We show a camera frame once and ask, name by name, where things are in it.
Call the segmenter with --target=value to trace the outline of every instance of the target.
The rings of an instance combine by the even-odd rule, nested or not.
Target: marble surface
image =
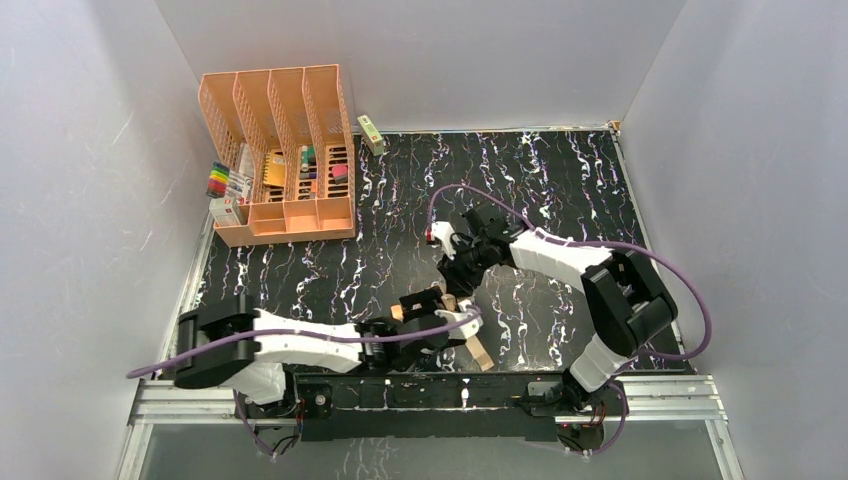
[[[608,131],[387,135],[387,153],[357,144],[356,229],[347,240],[230,249],[215,236],[197,300],[237,293],[291,318],[344,323],[388,315],[399,296],[440,280],[437,247],[426,245],[427,204],[443,185],[466,183],[502,198],[563,237],[643,244],[633,201]],[[465,231],[461,214],[485,200],[468,190],[436,202],[436,218]],[[478,335],[500,371],[562,369],[594,333],[582,294],[508,267],[491,270],[476,292]],[[670,329],[653,347],[677,351]],[[479,370],[465,347],[435,367]],[[680,369],[642,358],[640,369]]]

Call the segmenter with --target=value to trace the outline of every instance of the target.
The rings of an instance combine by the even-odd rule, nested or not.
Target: pink eraser
[[[333,175],[333,177],[341,177],[347,175],[347,167],[345,167],[344,165],[335,165],[330,170],[330,173]]]

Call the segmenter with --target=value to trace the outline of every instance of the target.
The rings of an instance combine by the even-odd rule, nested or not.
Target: metal frame
[[[627,174],[624,155],[618,142],[617,132],[611,126],[536,127],[499,131],[605,129],[608,129],[613,136],[616,155],[625,182],[627,182],[628,191],[631,194],[637,221],[644,226],[642,214],[632,191],[630,191],[631,182]],[[643,232],[643,234],[646,245],[651,248],[647,233]],[[195,257],[183,287],[181,301],[176,312],[178,314],[189,310],[194,305],[195,294],[209,255],[213,235],[212,219],[207,215],[198,239]],[[174,321],[170,327],[171,334],[160,357],[163,360],[170,356],[171,349],[174,346],[177,316],[174,315]],[[677,322],[672,324],[672,329],[678,340],[678,345],[682,349],[683,345]],[[727,415],[711,375],[633,375],[622,376],[619,380],[624,385],[630,406],[627,421],[704,421],[722,478],[733,480],[744,478],[727,429]],[[139,383],[128,420],[127,439],[116,478],[119,480],[137,480],[140,478],[155,425],[240,424],[241,420],[234,416],[234,410],[235,404],[230,389],[181,390],[174,387],[170,381],[142,380]],[[607,418],[609,420],[620,419],[620,417],[615,416]],[[555,417],[553,421],[557,423],[585,423],[586,417],[559,416]],[[258,419],[251,420],[251,423],[286,426],[293,425],[294,421],[292,419]]]

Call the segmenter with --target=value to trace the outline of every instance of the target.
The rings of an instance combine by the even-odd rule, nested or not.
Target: spiral notebook
[[[286,159],[281,152],[272,152],[265,159],[262,183],[269,187],[286,186]]]

